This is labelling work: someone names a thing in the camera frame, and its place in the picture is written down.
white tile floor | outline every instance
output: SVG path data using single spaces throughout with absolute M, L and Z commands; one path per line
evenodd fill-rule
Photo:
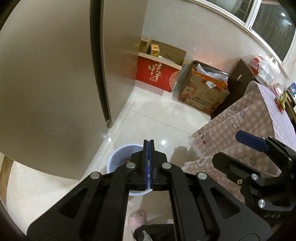
M 136 81 L 125 107 L 82 179 L 93 171 L 106 174 L 106 164 L 114 150 L 128 143 L 143 144 L 144 139 L 154 139 L 155 149 L 164 152 L 170 162 L 180 167 L 185 161 L 197 160 L 188 136 L 209 122 L 210 116 L 179 102 L 177 88 L 178 85 L 169 93 Z M 26 233 L 35 219 L 78 183 L 14 162 L 7 189 L 8 212 Z M 171 223 L 169 203 L 168 192 L 129 197 L 127 217 L 132 211 L 143 209 L 147 212 L 148 224 Z M 127 222 L 123 240 L 133 240 Z

cardboard box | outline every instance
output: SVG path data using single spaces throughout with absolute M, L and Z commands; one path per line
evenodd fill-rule
M 189 68 L 182 84 L 179 101 L 207 114 L 212 114 L 226 99 L 229 92 L 227 89 L 222 89 L 219 86 L 209 87 L 208 79 L 204 79 L 195 71 L 194 65 L 198 63 L 209 66 L 196 60 L 192 61 L 191 68 Z
M 141 53 L 148 53 L 150 47 L 151 47 L 151 42 L 152 39 L 150 38 L 146 38 L 146 37 L 142 37 L 141 38 L 141 43 L 140 43 L 140 51 Z
M 159 46 L 157 44 L 151 44 L 150 55 L 158 57 L 160 53 Z
M 214 79 L 214 78 L 212 78 L 210 76 L 207 76 L 206 74 L 199 73 L 198 71 L 195 70 L 195 68 L 192 69 L 192 72 L 193 72 L 193 74 L 198 75 L 199 77 L 201 77 L 201 78 L 203 78 L 203 79 L 205 79 L 207 81 L 210 81 L 211 83 L 219 86 L 222 89 L 226 89 L 227 86 L 228 86 L 228 84 L 226 82 L 224 82 L 222 80 L 216 80 L 216 79 Z
M 159 46 L 160 56 L 173 61 L 177 65 L 183 65 L 186 51 L 155 40 L 152 40 L 152 44 L 157 44 Z

window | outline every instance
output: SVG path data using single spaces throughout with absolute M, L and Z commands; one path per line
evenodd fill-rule
M 295 36 L 295 25 L 278 0 L 206 0 L 257 38 L 283 65 Z
M 291 46 L 295 25 L 278 1 L 262 1 L 252 26 L 284 61 Z
M 254 0 L 207 0 L 232 13 L 243 22 L 247 21 Z

blue gripper pad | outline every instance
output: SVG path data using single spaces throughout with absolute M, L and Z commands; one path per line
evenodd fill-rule
M 245 131 L 238 131 L 235 135 L 235 139 L 239 143 L 242 143 L 256 151 L 268 151 L 268 145 L 265 140 Z
M 148 169 L 149 169 L 149 174 L 150 174 L 150 188 L 152 188 L 152 180 L 153 180 L 153 177 L 152 177 L 152 154 L 151 154 L 151 145 L 152 145 L 152 141 L 149 141 L 149 165 L 148 165 Z
M 148 189 L 149 174 L 149 142 L 144 141 L 143 154 L 145 155 L 145 188 Z

window frame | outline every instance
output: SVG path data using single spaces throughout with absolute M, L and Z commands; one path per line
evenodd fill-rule
M 290 77 L 292 70 L 289 69 L 291 67 L 291 65 L 289 63 L 291 62 L 290 59 L 292 58 L 291 55 L 294 52 L 294 48 L 296 49 L 296 31 L 294 33 L 294 37 L 293 37 L 292 43 L 289 47 L 288 53 L 286 54 L 284 60 L 282 61 L 278 57 L 277 53 L 272 49 L 272 47 L 259 34 L 257 34 L 252 29 L 252 26 L 255 22 L 258 12 L 259 12 L 261 0 L 254 0 L 253 5 L 251 7 L 251 11 L 249 13 L 249 16 L 248 16 L 246 22 L 240 20 L 237 16 L 233 15 L 232 13 L 223 9 L 222 7 L 220 7 L 214 3 L 211 3 L 207 0 L 186 0 L 186 1 L 190 1 L 190 2 L 196 3 L 198 5 L 201 5 L 203 7 L 206 7 L 208 9 L 211 9 L 214 12 L 219 13 L 220 15 L 226 17 L 230 21 L 237 24 L 239 27 L 241 27 L 243 30 L 245 30 L 250 36 L 252 36 L 255 40 L 257 40 L 265 48 L 265 50 L 267 50 L 268 53 L 277 60 L 280 68 L 282 69 L 282 71 L 286 75 L 286 77 L 288 77 L 288 78 Z

